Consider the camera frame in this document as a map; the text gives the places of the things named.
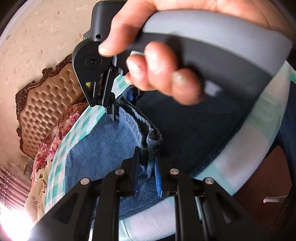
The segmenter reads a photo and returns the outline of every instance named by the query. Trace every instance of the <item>beige wall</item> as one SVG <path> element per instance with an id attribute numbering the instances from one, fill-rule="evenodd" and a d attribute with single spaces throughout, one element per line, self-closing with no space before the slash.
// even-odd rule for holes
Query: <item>beige wall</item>
<path id="1" fill-rule="evenodd" d="M 11 159 L 24 169 L 28 158 L 19 149 L 15 94 L 42 77 L 72 53 L 89 30 L 98 0 L 35 0 L 2 36 L 0 45 L 0 164 Z"/>

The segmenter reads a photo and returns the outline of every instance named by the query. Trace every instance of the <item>pink curtain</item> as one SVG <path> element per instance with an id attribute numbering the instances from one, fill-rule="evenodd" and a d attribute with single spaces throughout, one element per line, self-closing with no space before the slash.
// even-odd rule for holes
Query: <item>pink curtain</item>
<path id="1" fill-rule="evenodd" d="M 10 210 L 24 210 L 30 187 L 0 166 L 0 202 Z"/>

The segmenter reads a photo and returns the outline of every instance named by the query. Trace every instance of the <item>tufted headboard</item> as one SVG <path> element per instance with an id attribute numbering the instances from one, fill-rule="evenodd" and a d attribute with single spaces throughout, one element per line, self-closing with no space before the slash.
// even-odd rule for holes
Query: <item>tufted headboard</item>
<path id="1" fill-rule="evenodd" d="M 72 67 L 72 55 L 56 69 L 42 70 L 38 82 L 27 84 L 15 95 L 20 149 L 35 158 L 41 141 L 53 130 L 65 110 L 84 98 Z"/>

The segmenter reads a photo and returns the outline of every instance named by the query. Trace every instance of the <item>carved wooden frame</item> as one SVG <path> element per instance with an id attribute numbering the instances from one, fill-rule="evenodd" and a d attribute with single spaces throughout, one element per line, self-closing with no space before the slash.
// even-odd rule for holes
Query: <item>carved wooden frame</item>
<path id="1" fill-rule="evenodd" d="M 22 125 L 20 122 L 20 113 L 27 104 L 27 97 L 28 97 L 29 90 L 42 85 L 47 80 L 48 77 L 52 77 L 59 74 L 61 69 L 64 68 L 66 64 L 69 64 L 69 63 L 72 63 L 72 54 L 69 54 L 62 62 L 60 62 L 56 66 L 55 70 L 53 70 L 52 67 L 43 69 L 42 70 L 43 77 L 39 81 L 37 82 L 33 81 L 27 84 L 15 95 L 17 120 L 19 121 L 19 127 L 17 128 L 17 135 L 20 137 L 20 149 L 24 154 L 26 154 L 28 157 L 32 159 L 34 159 L 34 157 L 31 157 L 27 153 L 25 153 L 22 147 L 24 144 L 24 141 L 22 139 Z"/>

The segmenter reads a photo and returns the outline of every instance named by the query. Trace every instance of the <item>bright light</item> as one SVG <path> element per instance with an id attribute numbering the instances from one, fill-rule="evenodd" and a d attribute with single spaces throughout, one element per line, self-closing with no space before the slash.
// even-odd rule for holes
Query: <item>bright light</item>
<path id="1" fill-rule="evenodd" d="M 13 241 L 27 241 L 30 237 L 30 231 L 33 227 L 33 222 L 26 213 L 20 211 L 11 211 L 8 208 L 1 206 L 0 222 Z"/>

